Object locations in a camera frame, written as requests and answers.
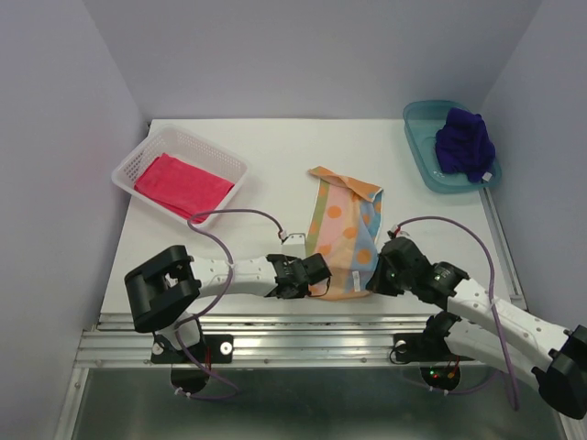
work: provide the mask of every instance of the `purple towel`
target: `purple towel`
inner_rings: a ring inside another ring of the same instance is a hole
[[[469,182],[480,182],[495,159],[481,115],[451,108],[447,123],[437,132],[437,158],[442,172],[464,172]]]

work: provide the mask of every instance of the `white tag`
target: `white tag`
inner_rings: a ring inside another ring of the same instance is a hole
[[[360,275],[357,270],[352,271],[352,282],[355,287],[355,292],[360,292]]]

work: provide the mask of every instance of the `gray floor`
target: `gray floor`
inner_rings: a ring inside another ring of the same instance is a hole
[[[416,378],[414,368],[405,370]],[[169,371],[92,371],[74,438],[166,440],[555,440],[558,419],[522,388],[522,410],[508,406],[495,380],[469,396],[443,397],[406,383],[399,369],[230,371],[244,391],[231,401],[175,397]],[[485,368],[463,372],[463,386]],[[219,385],[210,390],[222,391]]]

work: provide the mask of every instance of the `colorful towel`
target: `colorful towel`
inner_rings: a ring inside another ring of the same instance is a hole
[[[135,190],[183,218],[215,209],[234,183],[163,153],[143,172]],[[195,219],[202,223],[203,215]]]
[[[330,301],[366,296],[377,265],[382,188],[323,167],[309,172],[320,185],[305,252],[321,253],[332,272],[329,289],[325,283],[312,286],[312,296]]]

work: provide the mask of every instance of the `red towel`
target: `red towel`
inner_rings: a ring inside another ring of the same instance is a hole
[[[211,211],[234,183],[188,165],[165,153],[156,158],[135,183],[135,190],[183,218]],[[196,219],[202,223],[207,216]]]

